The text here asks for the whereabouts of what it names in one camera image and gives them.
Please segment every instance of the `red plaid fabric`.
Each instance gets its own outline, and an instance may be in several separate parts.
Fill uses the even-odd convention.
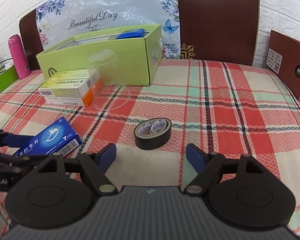
[[[117,159],[107,172],[122,185],[184,187],[196,173],[185,158],[194,143],[205,152],[228,158],[252,154],[294,193],[297,207],[289,227],[300,235],[300,102],[269,70],[243,65],[164,60],[149,87],[130,87],[128,103],[115,110],[48,105],[36,91],[39,71],[0,94],[0,128],[35,135],[64,116],[82,138],[68,157],[117,145]],[[109,98],[109,105],[117,98]],[[170,141],[156,150],[135,146],[133,130],[141,121],[172,121]],[[15,149],[2,147],[12,154]],[[0,193],[0,235],[10,219]]]

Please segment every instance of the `blue butterfly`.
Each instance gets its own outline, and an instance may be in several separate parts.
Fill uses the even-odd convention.
[[[171,26],[170,20],[166,20],[166,25],[163,27],[163,30],[166,33],[173,34],[178,28],[179,28],[179,25]]]

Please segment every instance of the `blue medicine box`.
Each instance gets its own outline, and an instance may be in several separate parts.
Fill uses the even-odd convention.
[[[77,132],[64,117],[61,117],[34,136],[13,155],[46,155],[59,152],[64,157],[81,143],[82,141]]]

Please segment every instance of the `medicine box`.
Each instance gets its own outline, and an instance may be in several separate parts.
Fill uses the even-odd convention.
[[[42,96],[83,98],[91,88],[87,69],[63,71],[50,77],[39,87]]]
[[[91,89],[83,98],[67,98],[67,97],[44,97],[47,104],[66,105],[66,106],[88,106],[93,100]]]
[[[61,117],[34,136],[29,143],[21,147],[13,155],[49,155],[59,152],[66,156],[81,143],[76,131],[64,117]]]

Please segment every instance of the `pink thermos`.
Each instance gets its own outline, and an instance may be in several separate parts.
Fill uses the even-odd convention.
[[[31,70],[26,55],[23,51],[19,35],[16,34],[10,37],[8,44],[18,77],[23,79],[31,74]]]

